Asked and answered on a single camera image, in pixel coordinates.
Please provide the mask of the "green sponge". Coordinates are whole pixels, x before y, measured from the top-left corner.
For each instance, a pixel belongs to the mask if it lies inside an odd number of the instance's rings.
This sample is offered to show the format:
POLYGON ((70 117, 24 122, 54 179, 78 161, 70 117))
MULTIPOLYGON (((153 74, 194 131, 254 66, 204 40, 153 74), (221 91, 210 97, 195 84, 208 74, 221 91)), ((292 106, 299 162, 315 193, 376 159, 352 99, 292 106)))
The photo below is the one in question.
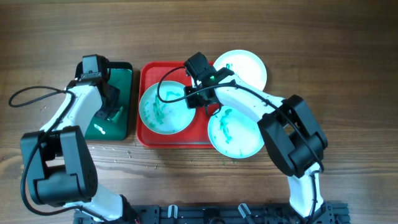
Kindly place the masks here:
POLYGON ((113 108, 110 112, 108 117, 106 118, 108 121, 112 123, 116 123, 120 116, 122 115, 124 108, 121 106, 119 108, 113 108))

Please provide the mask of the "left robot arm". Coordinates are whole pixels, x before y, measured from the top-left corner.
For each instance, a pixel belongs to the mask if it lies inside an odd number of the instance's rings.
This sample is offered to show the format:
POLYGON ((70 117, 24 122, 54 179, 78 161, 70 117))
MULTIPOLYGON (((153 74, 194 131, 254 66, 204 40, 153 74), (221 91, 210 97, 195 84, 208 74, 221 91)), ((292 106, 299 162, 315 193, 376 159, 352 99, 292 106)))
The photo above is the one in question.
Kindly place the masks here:
POLYGON ((109 83, 116 70, 133 71, 128 62, 111 62, 87 55, 76 68, 73 80, 62 90, 51 87, 48 96, 64 94, 53 118, 38 131, 21 138, 24 170, 21 198, 25 207, 40 216, 74 210, 84 222, 139 223, 137 212, 123 195, 98 182, 85 133, 93 118, 116 123, 131 99, 132 75, 109 83))

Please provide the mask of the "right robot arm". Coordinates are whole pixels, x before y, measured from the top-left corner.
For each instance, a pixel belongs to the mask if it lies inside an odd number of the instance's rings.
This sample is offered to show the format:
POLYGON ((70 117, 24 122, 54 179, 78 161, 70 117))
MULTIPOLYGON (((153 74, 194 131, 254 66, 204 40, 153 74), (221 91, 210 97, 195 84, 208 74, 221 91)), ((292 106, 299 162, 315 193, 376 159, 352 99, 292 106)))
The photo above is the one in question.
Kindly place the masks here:
POLYGON ((323 204, 319 175, 328 141, 305 100, 264 93, 232 70, 215 68, 201 52, 183 66, 194 82, 185 91, 188 106, 230 106, 256 122, 269 157, 288 177, 290 206, 307 221, 314 220, 323 204))

